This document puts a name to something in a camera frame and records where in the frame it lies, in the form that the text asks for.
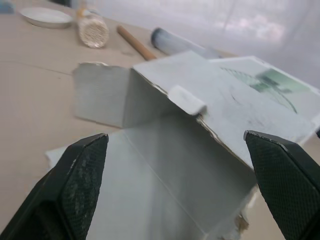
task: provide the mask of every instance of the beige table surface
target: beige table surface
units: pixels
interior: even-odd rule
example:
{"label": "beige table surface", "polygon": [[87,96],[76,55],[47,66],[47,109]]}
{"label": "beige table surface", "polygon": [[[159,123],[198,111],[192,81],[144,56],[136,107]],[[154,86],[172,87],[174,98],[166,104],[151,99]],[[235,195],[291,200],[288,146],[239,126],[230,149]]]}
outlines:
{"label": "beige table surface", "polygon": [[[13,0],[17,10],[49,7],[74,15],[70,8],[39,0]],[[46,29],[19,15],[0,15],[0,231],[6,226],[32,186],[48,168],[45,151],[81,137],[110,133],[116,128],[73,117],[71,73],[78,63],[103,62],[131,67],[144,59],[116,33],[118,22],[106,20],[110,40],[105,49],[80,43],[75,26]],[[157,57],[164,55],[149,44],[150,33],[123,24]],[[316,160],[319,140],[305,146]],[[260,194],[248,210],[245,240],[284,239]]]}

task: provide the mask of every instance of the torn cardboard edge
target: torn cardboard edge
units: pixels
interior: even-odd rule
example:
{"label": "torn cardboard edge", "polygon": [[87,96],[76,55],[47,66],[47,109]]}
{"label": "torn cardboard edge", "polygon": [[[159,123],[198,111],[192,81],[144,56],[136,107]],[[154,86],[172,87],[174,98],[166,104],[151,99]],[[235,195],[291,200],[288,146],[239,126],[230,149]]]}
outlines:
{"label": "torn cardboard edge", "polygon": [[[77,75],[83,66],[88,67],[89,64],[80,64],[73,73]],[[174,111],[172,106],[166,109],[170,105],[168,93],[179,86],[206,106],[206,111],[199,114],[196,120],[250,168],[253,168],[250,154],[243,141],[246,130],[299,142],[317,128],[308,119],[268,99],[193,52],[140,63],[132,69],[96,66],[96,71],[92,79],[86,80],[87,83],[85,80],[75,81],[77,117],[120,128],[134,126]],[[161,99],[154,90],[150,90],[152,93],[149,94],[152,103],[145,103],[143,97],[135,96],[134,88],[140,91],[133,83],[138,81],[137,74],[164,94],[167,100]],[[85,97],[93,92],[92,99]],[[141,117],[134,113],[134,105],[143,105],[144,109],[139,113]],[[128,122],[132,116],[126,117],[127,114],[135,115],[135,122]]]}

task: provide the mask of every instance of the cardboard box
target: cardboard box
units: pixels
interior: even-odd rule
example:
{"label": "cardboard box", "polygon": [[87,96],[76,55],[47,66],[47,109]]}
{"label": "cardboard box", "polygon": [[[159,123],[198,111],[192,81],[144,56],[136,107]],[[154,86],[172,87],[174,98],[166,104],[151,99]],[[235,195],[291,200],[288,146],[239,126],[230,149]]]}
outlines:
{"label": "cardboard box", "polygon": [[82,63],[74,87],[77,117],[122,128],[87,239],[239,239],[256,185],[245,130],[299,142],[317,128],[193,52]]}

